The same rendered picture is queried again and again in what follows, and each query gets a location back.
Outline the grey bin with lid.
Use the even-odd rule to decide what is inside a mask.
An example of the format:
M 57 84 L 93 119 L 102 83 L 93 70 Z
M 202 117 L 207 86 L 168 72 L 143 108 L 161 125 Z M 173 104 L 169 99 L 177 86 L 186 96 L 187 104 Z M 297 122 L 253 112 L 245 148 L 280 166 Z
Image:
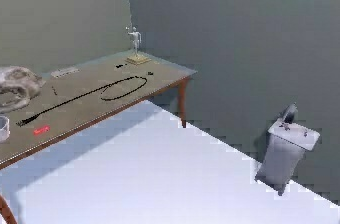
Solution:
M 298 162 L 312 151 L 320 134 L 294 122 L 296 103 L 286 107 L 268 129 L 268 144 L 263 162 L 255 175 L 282 196 Z

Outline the brown wooden table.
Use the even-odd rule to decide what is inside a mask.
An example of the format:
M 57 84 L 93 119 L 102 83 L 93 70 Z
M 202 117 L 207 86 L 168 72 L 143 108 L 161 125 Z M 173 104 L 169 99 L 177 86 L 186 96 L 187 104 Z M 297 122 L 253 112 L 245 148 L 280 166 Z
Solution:
M 129 51 L 77 66 L 78 72 L 51 77 L 30 104 L 2 116 L 10 136 L 0 143 L 0 170 L 168 89 L 178 89 L 178 116 L 185 119 L 185 90 L 194 70 L 147 55 L 149 62 L 126 61 Z M 33 131 L 49 125 L 40 135 Z M 0 194 L 3 224 L 18 224 Z

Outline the small red flat object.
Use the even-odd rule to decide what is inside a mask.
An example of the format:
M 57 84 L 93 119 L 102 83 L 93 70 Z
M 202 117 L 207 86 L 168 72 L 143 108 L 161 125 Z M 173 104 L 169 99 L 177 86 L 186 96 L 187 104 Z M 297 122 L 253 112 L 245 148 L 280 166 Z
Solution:
M 48 132 L 49 130 L 50 130 L 50 126 L 46 125 L 46 126 L 38 128 L 38 129 L 35 129 L 33 131 L 33 134 L 36 136 L 36 135 L 40 135 L 42 133 Z

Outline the white figure statue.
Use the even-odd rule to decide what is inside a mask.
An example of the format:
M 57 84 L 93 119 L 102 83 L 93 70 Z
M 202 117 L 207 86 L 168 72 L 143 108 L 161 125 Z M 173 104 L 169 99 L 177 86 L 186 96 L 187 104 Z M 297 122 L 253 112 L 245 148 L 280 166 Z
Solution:
M 142 41 L 141 33 L 137 30 L 136 27 L 132 28 L 127 27 L 126 31 L 127 34 L 132 37 L 132 49 L 133 49 L 133 54 L 131 56 L 128 56 L 126 61 L 134 65 L 140 65 L 149 62 L 150 58 L 138 53 Z

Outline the grey flat remote control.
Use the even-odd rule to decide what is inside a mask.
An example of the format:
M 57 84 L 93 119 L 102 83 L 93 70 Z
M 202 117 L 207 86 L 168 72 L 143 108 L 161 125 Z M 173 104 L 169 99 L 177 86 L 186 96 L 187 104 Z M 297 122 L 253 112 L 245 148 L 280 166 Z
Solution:
M 63 77 L 63 76 L 69 75 L 69 74 L 76 73 L 78 71 L 79 71 L 79 69 L 76 68 L 76 67 L 68 67 L 68 68 L 58 69 L 58 70 L 53 71 L 51 73 L 51 76 L 55 77 L 55 78 L 60 78 L 60 77 Z

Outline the grey crumpled cloth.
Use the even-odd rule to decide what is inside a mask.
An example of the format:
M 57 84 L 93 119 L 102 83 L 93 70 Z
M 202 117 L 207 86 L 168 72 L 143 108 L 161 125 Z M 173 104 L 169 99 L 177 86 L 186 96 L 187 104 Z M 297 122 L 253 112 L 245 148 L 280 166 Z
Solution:
M 15 98 L 10 102 L 0 103 L 0 113 L 8 113 L 26 107 L 41 93 L 46 81 L 21 66 L 0 67 L 0 95 L 12 93 Z

